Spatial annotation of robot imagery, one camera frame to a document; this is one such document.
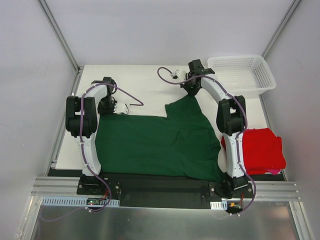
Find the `green t shirt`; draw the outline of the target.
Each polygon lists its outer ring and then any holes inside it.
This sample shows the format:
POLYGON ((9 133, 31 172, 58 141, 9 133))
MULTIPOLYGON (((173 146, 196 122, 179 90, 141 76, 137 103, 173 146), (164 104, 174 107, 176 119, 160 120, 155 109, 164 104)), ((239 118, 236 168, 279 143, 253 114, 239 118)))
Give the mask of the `green t shirt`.
POLYGON ((95 137, 102 170, 224 181, 220 141, 196 98, 184 96, 165 111, 165 117, 102 116, 95 137))

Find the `white plastic basket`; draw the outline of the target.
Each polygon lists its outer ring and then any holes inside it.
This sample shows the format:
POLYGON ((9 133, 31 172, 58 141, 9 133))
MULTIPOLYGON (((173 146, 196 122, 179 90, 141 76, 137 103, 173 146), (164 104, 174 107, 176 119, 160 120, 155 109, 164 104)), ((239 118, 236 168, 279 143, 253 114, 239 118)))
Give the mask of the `white plastic basket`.
POLYGON ((235 96, 255 98, 276 87, 267 62, 259 55, 210 57, 207 66, 214 70, 218 81, 235 96))

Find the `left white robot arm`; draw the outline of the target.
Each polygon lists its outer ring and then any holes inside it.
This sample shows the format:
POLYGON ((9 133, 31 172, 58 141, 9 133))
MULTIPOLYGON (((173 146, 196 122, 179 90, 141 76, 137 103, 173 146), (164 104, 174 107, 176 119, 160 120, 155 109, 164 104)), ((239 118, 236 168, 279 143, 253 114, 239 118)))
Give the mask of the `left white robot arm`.
POLYGON ((93 177, 102 171, 95 147, 95 136, 100 116, 115 113, 117 101, 115 80, 104 77, 91 83, 84 96, 66 98, 65 128, 75 138, 82 161, 82 174, 93 177))

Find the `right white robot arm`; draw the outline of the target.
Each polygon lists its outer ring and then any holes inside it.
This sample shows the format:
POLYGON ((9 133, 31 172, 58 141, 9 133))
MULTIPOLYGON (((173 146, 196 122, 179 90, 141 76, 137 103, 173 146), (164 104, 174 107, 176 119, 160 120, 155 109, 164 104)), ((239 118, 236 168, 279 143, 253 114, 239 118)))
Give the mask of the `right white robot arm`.
POLYGON ((242 95, 232 95, 216 77, 211 68, 205 68, 199 59, 188 63, 189 72, 179 73, 180 87, 191 96, 200 89, 207 91, 218 104, 216 125, 225 142, 227 169, 222 189, 232 198, 242 193, 248 185, 243 154, 243 136, 248 127, 246 100, 242 95))

